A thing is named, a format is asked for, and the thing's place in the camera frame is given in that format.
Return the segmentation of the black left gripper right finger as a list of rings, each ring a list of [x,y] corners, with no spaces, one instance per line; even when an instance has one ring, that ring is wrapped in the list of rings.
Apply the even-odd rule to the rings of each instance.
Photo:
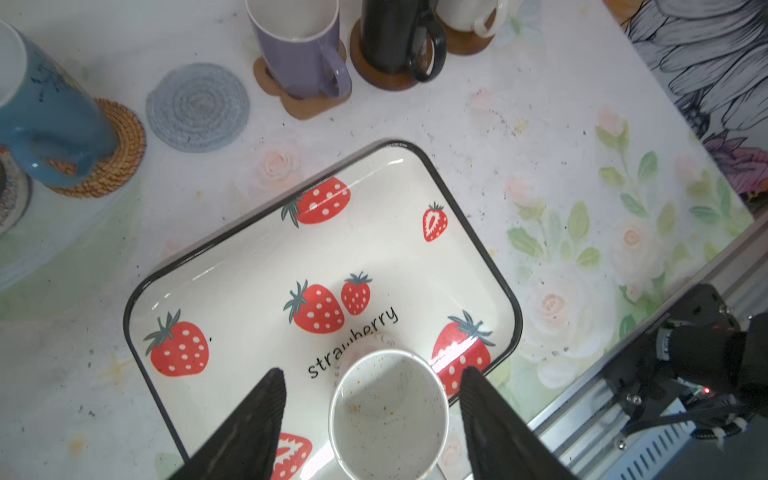
[[[475,367],[461,377],[459,404],[475,479],[573,479]]]

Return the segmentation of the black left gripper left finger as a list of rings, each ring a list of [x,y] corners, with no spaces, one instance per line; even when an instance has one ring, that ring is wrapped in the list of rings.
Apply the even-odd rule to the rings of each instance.
[[[283,371],[270,369],[171,479],[269,479],[286,397]]]

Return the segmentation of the white speckled mug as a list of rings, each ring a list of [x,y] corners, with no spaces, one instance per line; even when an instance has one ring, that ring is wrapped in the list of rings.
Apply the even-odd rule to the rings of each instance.
[[[350,479],[424,479],[447,443],[449,405],[429,364],[402,349],[358,354],[341,369],[328,433]]]

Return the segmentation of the rattan wicker round coaster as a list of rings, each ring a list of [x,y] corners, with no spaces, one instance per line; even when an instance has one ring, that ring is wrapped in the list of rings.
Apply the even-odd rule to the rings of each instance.
[[[126,185],[137,172],[146,152],[146,132],[138,116],[128,107],[104,98],[96,98],[118,138],[115,152],[98,161],[83,183],[71,188],[49,187],[59,195],[72,198],[101,198]]]

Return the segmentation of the grey-blue woven round coaster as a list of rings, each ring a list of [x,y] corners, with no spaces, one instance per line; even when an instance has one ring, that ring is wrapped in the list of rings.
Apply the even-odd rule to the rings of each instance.
[[[250,101],[242,82],[212,63],[169,72],[146,99],[153,133],[171,148],[206,153],[231,144],[244,130]]]

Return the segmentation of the cork paw print coaster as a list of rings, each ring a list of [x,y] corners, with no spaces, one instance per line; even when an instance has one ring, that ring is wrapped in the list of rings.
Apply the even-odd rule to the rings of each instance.
[[[259,87],[280,99],[297,120],[308,120],[344,102],[352,93],[342,41],[277,42],[262,47],[253,64]]]

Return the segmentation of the multicolour woven round coaster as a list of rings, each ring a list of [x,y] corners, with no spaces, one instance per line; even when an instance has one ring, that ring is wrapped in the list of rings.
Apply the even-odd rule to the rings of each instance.
[[[22,218],[30,201],[30,178],[14,161],[9,150],[1,149],[1,234]]]

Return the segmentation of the blue floral mug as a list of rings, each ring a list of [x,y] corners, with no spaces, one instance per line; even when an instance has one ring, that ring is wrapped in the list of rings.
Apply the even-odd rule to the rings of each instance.
[[[83,183],[118,148],[95,100],[19,30],[1,23],[1,146],[49,187]]]

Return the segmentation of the scratched brown wooden round coaster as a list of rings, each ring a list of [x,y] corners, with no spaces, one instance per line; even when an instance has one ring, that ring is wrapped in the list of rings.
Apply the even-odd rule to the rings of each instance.
[[[413,88],[418,81],[410,73],[388,74],[377,70],[364,57],[361,49],[361,20],[358,19],[350,33],[349,50],[357,73],[374,87],[390,92]]]

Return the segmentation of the plain brown wooden round coaster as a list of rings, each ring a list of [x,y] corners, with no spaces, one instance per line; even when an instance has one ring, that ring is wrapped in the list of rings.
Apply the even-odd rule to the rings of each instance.
[[[437,18],[445,30],[448,52],[454,55],[469,56],[477,54],[485,50],[496,36],[481,38],[474,33],[459,32],[444,24],[438,15]]]

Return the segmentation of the white lilac handled mug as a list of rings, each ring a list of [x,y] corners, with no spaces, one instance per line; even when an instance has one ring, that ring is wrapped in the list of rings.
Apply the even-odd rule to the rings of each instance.
[[[352,91],[340,47],[338,0],[246,0],[262,57],[288,95],[339,99]]]

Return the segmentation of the white mug red inside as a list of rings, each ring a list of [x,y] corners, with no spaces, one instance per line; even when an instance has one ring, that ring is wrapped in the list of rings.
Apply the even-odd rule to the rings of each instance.
[[[440,0],[436,12],[453,30],[490,38],[505,23],[508,7],[507,0]]]

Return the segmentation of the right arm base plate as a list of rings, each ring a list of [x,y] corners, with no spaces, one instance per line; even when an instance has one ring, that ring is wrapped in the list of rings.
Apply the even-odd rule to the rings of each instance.
[[[621,438],[688,424],[721,442],[767,415],[767,314],[741,328],[710,284],[681,297],[610,366],[608,383],[628,415]]]

